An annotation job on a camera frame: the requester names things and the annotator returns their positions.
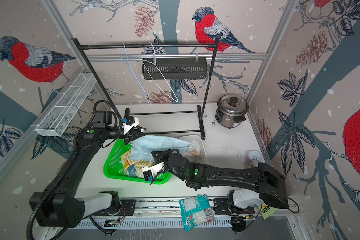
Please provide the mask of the silver rice cooker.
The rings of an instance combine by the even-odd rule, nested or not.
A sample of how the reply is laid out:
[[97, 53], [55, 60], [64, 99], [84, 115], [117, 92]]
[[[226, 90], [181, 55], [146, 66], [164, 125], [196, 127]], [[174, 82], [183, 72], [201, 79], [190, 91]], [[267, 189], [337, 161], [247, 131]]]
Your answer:
[[249, 110], [247, 101], [237, 95], [227, 94], [218, 99], [215, 114], [216, 121], [227, 129], [237, 127], [246, 120], [245, 114]]

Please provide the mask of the yellow striped towel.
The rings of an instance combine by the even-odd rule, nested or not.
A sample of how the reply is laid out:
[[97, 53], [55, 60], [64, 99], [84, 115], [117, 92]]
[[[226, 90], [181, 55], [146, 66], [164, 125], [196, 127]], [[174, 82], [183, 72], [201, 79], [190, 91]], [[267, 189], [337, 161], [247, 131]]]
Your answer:
[[119, 163], [122, 164], [123, 173], [131, 178], [144, 178], [143, 169], [145, 167], [152, 167], [155, 165], [153, 158], [149, 161], [145, 160], [131, 160], [131, 150], [121, 155]]

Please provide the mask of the black wall basket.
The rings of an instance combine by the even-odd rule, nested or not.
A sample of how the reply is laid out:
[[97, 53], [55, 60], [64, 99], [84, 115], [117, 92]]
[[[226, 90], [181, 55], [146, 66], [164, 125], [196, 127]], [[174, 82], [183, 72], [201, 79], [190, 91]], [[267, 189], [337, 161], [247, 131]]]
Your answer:
[[[144, 58], [153, 62], [153, 58]], [[202, 80], [207, 77], [206, 58], [158, 58], [157, 65], [167, 80]], [[154, 80], [164, 80], [156, 68], [146, 63]], [[151, 80], [142, 64], [142, 74], [145, 80]]]

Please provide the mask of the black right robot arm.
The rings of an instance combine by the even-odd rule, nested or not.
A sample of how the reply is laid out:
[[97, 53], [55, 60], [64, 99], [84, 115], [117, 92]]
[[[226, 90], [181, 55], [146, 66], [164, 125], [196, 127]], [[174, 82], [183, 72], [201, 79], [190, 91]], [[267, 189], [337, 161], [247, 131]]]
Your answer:
[[247, 189], [259, 194], [266, 205], [287, 209], [289, 207], [285, 177], [266, 163], [254, 168], [227, 169], [192, 163], [179, 153], [178, 149], [152, 151], [156, 164], [163, 163], [159, 174], [170, 172], [195, 190], [214, 186]]

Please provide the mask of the white hanger with blue towel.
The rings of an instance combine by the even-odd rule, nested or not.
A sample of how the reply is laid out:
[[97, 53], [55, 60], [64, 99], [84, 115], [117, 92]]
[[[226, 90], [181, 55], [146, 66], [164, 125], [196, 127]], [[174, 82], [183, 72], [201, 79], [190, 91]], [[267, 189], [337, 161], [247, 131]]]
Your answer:
[[154, 166], [156, 164], [152, 155], [153, 150], [151, 148], [132, 143], [131, 146], [131, 153], [129, 156], [130, 160], [138, 161], [139, 163], [145, 161], [148, 164], [148, 167]]

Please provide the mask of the green plastic basket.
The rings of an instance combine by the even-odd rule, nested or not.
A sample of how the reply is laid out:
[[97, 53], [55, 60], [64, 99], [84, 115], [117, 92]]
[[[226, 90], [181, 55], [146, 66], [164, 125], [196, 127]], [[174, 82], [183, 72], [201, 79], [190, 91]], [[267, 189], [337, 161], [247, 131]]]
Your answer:
[[122, 164], [119, 163], [121, 160], [121, 155], [125, 152], [128, 152], [131, 149], [131, 143], [125, 144], [123, 140], [117, 140], [112, 147], [112, 150], [105, 162], [104, 165], [104, 175], [110, 179], [140, 182], [140, 183], [149, 183], [144, 179], [140, 178], [131, 178], [123, 173]]

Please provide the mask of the white hanger with yellow towel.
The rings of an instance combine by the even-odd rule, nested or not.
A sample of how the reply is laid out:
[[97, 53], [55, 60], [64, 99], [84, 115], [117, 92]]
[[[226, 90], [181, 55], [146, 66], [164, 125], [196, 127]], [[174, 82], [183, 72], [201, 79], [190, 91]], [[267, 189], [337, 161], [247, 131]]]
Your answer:
[[172, 99], [175, 103], [178, 103], [178, 102], [179, 102], [179, 99], [178, 99], [178, 97], [176, 96], [176, 93], [174, 92], [174, 90], [173, 90], [173, 88], [171, 87], [170, 83], [168, 82], [168, 80], [167, 80], [166, 77], [164, 76], [163, 72], [160, 70], [160, 68], [159, 68], [158, 65], [157, 65], [156, 49], [155, 49], [153, 43], [150, 43], [150, 45], [151, 45], [151, 47], [152, 47], [152, 49], [153, 49], [153, 62], [150, 62], [150, 61], [148, 61], [148, 60], [142, 60], [142, 64], [143, 64], [143, 66], [144, 66], [144, 69], [147, 71], [149, 77], [150, 77], [151, 80], [155, 83], [155, 85], [156, 85], [160, 90], [163, 90], [158, 84], [156, 84], [156, 82], [155, 82], [155, 80], [154, 80], [154, 78], [153, 78], [153, 76], [152, 76], [149, 68], [147, 67], [146, 63], [149, 63], [149, 64], [153, 65], [153, 66], [156, 68], [156, 70], [159, 72], [159, 74], [161, 75], [161, 77], [165, 80], [165, 82], [167, 83], [168, 87], [170, 88], [170, 90], [171, 90], [171, 92], [172, 92], [171, 95], [168, 95], [168, 94], [166, 94], [166, 93], [165, 93], [165, 94], [166, 94], [170, 99]]

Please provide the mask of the yellow green packet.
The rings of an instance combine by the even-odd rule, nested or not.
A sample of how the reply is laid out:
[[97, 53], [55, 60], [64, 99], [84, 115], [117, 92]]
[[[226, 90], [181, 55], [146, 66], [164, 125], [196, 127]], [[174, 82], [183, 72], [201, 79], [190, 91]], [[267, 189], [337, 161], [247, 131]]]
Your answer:
[[266, 220], [271, 215], [273, 215], [276, 212], [276, 208], [270, 207], [266, 204], [261, 204], [259, 207], [260, 214], [262, 215], [263, 219]]

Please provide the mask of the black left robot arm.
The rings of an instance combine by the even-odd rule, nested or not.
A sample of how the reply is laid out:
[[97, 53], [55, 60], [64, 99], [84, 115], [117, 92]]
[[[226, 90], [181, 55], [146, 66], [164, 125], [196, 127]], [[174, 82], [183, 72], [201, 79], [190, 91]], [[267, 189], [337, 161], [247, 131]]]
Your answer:
[[76, 227], [81, 220], [92, 218], [99, 211], [122, 209], [115, 191], [102, 191], [85, 199], [75, 197], [89, 163], [106, 140], [121, 139], [128, 144], [146, 134], [146, 129], [139, 126], [138, 118], [130, 116], [129, 110], [122, 118], [116, 108], [98, 111], [98, 104], [100, 101], [95, 103], [90, 121], [75, 135], [74, 151], [55, 179], [43, 192], [31, 196], [29, 203], [33, 212], [26, 230], [28, 240], [34, 239], [35, 222], [42, 227], [61, 228], [54, 236], [57, 239], [68, 228]]

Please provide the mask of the teal snack packet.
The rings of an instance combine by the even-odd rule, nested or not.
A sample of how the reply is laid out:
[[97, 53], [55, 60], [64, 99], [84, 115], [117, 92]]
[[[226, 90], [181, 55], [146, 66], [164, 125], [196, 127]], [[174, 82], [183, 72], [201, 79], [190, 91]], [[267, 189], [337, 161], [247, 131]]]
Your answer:
[[182, 223], [186, 232], [192, 228], [215, 221], [214, 212], [207, 195], [179, 200]]

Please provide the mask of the light blue wire hanger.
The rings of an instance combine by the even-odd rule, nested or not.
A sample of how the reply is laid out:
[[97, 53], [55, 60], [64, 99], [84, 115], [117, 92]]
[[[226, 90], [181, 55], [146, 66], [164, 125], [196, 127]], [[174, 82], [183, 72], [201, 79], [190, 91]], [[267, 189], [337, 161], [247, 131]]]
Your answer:
[[128, 52], [127, 52], [127, 47], [126, 45], [123, 43], [123, 47], [124, 47], [124, 51], [125, 51], [125, 58], [124, 57], [121, 57], [122, 59], [122, 62], [124, 63], [124, 65], [126, 66], [126, 68], [128, 69], [128, 71], [130, 72], [130, 74], [132, 75], [132, 77], [134, 78], [134, 80], [136, 81], [136, 83], [138, 84], [140, 90], [142, 91], [143, 93], [143, 96], [145, 97], [147, 103], [149, 106], [152, 105], [151, 101], [149, 100], [148, 98], [148, 94], [146, 93], [144, 87], [141, 85], [141, 83], [139, 82], [131, 64], [130, 64], [130, 61], [129, 61], [129, 56], [128, 56]]

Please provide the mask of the white rectangular tray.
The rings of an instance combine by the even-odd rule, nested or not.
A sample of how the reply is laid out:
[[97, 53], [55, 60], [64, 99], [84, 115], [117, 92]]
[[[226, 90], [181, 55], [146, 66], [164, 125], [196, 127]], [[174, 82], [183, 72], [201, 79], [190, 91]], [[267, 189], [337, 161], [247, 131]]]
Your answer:
[[[180, 137], [180, 140], [189, 142], [189, 148], [187, 149], [185, 153], [185, 157], [187, 158], [194, 158], [194, 159], [207, 159], [207, 154], [205, 151], [204, 143], [201, 137], [198, 135], [187, 135]], [[195, 158], [191, 154], [188, 153], [188, 151], [197, 151], [201, 154], [200, 158]]]

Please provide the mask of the small glass bottle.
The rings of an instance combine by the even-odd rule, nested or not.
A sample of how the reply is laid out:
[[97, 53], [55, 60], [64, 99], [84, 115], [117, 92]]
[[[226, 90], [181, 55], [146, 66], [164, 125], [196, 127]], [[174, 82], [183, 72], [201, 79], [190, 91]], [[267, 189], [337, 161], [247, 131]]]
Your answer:
[[259, 166], [259, 163], [260, 162], [258, 160], [253, 160], [248, 164], [247, 168], [257, 168]]

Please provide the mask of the beige clothespin yellow towel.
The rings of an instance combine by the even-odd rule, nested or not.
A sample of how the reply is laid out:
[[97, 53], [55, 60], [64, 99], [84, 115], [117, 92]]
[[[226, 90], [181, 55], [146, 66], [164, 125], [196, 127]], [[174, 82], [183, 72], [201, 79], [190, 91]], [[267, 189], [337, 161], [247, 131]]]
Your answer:
[[201, 154], [197, 151], [188, 151], [189, 154], [191, 154], [195, 158], [200, 158]]

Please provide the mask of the light blue towel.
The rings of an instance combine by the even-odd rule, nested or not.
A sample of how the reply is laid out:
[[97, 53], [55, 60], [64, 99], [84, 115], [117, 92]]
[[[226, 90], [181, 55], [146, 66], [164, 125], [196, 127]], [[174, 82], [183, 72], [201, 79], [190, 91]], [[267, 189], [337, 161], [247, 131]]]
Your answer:
[[146, 135], [131, 142], [132, 144], [149, 147], [153, 151], [165, 151], [167, 149], [178, 149], [181, 154], [189, 148], [189, 142], [180, 140], [178, 138], [171, 138], [165, 136]]

